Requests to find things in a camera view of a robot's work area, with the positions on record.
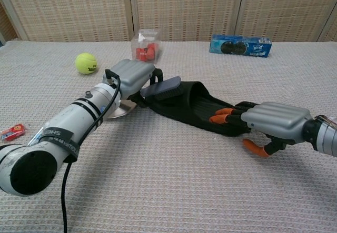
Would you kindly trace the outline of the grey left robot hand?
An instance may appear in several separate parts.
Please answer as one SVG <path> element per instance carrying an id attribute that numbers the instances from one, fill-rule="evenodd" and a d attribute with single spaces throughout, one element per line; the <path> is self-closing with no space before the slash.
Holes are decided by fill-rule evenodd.
<path id="1" fill-rule="evenodd" d="M 152 63 L 124 59 L 111 69 L 120 78 L 120 93 L 122 100 L 131 100 L 140 107 L 146 107 L 147 103 L 140 94 L 142 87 L 150 81 L 153 85 L 163 81 L 163 72 Z"/>

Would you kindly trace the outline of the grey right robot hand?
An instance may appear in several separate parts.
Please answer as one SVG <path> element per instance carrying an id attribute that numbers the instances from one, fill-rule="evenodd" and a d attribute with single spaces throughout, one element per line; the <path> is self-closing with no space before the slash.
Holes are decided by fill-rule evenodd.
<path id="1" fill-rule="evenodd" d="M 249 139 L 243 140 L 249 151 L 263 158 L 284 150 L 287 145 L 305 141 L 317 149 L 317 136 L 322 125 L 321 121 L 311 116 L 308 109 L 275 102 L 241 102 L 217 110 L 209 121 L 242 126 L 265 134 L 271 142 L 264 146 L 258 146 Z"/>

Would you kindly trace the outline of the grey handled brush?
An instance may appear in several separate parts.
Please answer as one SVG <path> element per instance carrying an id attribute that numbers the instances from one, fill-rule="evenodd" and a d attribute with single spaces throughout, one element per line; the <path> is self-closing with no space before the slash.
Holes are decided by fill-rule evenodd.
<path id="1" fill-rule="evenodd" d="M 181 78 L 172 77 L 140 90 L 142 97 L 153 100 L 165 100 L 183 94 Z"/>

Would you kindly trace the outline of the black rubber slipper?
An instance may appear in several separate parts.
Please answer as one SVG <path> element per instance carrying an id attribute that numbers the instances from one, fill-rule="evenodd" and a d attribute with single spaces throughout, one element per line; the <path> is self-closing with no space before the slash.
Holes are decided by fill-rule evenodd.
<path id="1" fill-rule="evenodd" d="M 236 137 L 250 132 L 247 125 L 210 122 L 217 110 L 233 105 L 211 96 L 201 82 L 181 83 L 183 94 L 165 100 L 144 98 L 147 106 L 164 117 L 224 136 Z"/>

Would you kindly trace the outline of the red plastic cylinders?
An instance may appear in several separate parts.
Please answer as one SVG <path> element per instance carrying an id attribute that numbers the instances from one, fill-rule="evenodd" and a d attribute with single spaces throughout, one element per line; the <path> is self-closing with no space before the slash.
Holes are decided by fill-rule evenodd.
<path id="1" fill-rule="evenodd" d="M 158 44 L 149 43 L 146 47 L 135 49 L 135 59 L 143 62 L 155 62 L 157 57 Z"/>

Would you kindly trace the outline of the round stainless steel plate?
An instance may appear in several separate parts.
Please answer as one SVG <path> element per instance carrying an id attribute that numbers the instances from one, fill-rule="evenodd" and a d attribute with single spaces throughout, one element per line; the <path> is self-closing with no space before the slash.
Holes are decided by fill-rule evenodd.
<path id="1" fill-rule="evenodd" d="M 127 115 L 128 113 L 130 113 L 135 107 L 137 106 L 137 104 L 131 100 L 122 100 L 120 102 L 119 107 L 113 111 L 107 119 L 116 119 L 122 116 Z"/>

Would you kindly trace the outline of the clear plastic box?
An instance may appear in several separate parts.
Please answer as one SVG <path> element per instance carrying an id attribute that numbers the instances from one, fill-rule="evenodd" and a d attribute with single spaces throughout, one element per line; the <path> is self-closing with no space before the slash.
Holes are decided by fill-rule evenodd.
<path id="1" fill-rule="evenodd" d="M 135 49 L 137 47 L 144 48 L 149 43 L 156 43 L 158 44 L 157 49 L 157 57 L 155 62 L 146 62 L 156 64 L 160 54 L 161 54 L 161 36 L 160 31 L 157 29 L 139 29 L 138 32 L 135 33 L 133 38 L 131 39 L 131 52 L 132 52 L 132 59 L 135 59 Z"/>

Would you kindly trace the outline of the yellow tennis ball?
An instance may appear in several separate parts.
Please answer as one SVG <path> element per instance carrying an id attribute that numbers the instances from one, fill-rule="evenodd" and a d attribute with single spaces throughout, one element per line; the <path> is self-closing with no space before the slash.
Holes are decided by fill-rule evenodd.
<path id="1" fill-rule="evenodd" d="M 75 67 L 81 74 L 91 74 L 97 69 L 97 60 L 90 53 L 81 53 L 75 58 Z"/>

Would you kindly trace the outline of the blue cookie box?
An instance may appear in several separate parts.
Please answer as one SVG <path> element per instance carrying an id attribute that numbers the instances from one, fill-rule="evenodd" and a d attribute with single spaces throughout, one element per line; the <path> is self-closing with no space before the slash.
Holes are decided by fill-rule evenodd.
<path id="1" fill-rule="evenodd" d="M 268 57 L 272 41 L 264 37 L 212 35 L 209 52 L 252 57 Z"/>

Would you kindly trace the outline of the woven folding screen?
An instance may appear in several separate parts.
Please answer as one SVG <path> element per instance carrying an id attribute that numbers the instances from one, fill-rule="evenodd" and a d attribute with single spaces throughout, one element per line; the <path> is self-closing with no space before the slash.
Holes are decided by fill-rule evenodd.
<path id="1" fill-rule="evenodd" d="M 0 43 L 128 41 L 142 28 L 164 41 L 337 42 L 337 0 L 0 0 Z"/>

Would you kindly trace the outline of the beige waffle tablecloth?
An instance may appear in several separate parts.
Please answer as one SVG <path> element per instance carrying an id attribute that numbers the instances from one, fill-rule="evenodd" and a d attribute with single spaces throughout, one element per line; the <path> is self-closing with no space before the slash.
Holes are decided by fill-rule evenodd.
<path id="1" fill-rule="evenodd" d="M 337 116 L 337 42 L 273 43 L 268 58 L 217 55 L 207 42 L 163 42 L 164 77 L 200 81 L 231 104 L 272 101 Z M 81 74 L 90 53 L 97 69 Z M 128 42 L 0 48 L 0 131 L 26 144 L 51 117 L 131 57 Z M 337 233 L 337 158 L 308 143 L 270 158 L 147 108 L 104 122 L 66 185 L 68 233 Z"/>

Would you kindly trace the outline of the red snack packet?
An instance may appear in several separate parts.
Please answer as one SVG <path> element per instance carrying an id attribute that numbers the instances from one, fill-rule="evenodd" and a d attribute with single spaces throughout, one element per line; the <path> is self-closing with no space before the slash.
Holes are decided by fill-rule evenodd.
<path id="1" fill-rule="evenodd" d="M 0 132 L 2 141 L 12 141 L 26 133 L 26 128 L 23 124 L 16 124 L 6 130 Z"/>

